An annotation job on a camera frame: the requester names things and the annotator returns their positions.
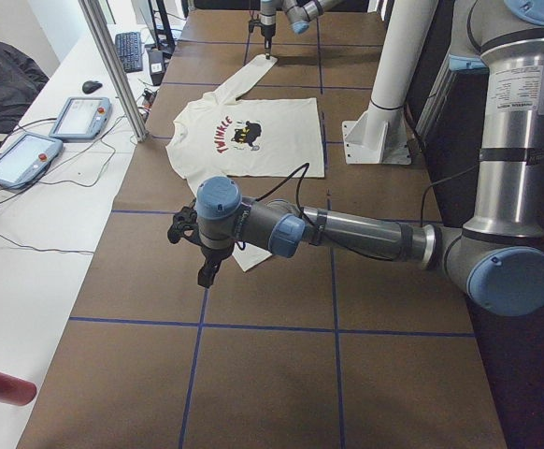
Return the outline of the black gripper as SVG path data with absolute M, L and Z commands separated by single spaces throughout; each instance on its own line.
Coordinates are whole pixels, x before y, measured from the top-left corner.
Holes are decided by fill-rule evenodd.
M 274 24 L 262 24 L 261 25 L 261 34 L 265 38 L 265 58 L 271 58 L 271 48 L 272 48 L 272 38 L 275 35 L 275 25 Z
M 202 287 L 211 287 L 222 262 L 232 255 L 232 246 L 229 245 L 220 249 L 203 246 L 201 252 L 205 257 L 205 263 L 198 271 L 197 281 Z

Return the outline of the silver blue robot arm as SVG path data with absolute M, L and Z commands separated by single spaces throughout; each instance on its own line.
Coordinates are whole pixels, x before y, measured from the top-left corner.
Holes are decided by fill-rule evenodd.
M 303 34 L 309 24 L 326 11 L 340 4 L 340 0 L 311 0 L 299 6 L 294 0 L 266 0 L 260 2 L 259 17 L 253 23 L 264 37 L 265 58 L 271 58 L 273 37 L 276 34 L 277 11 L 282 10 L 295 34 Z
M 339 247 L 379 261 L 438 269 L 502 316 L 544 305 L 544 1 L 458 1 L 446 60 L 489 73 L 473 217 L 461 228 L 412 226 L 244 196 L 226 177 L 204 181 L 185 237 L 205 257 L 210 287 L 239 242 L 290 257 L 298 245 Z

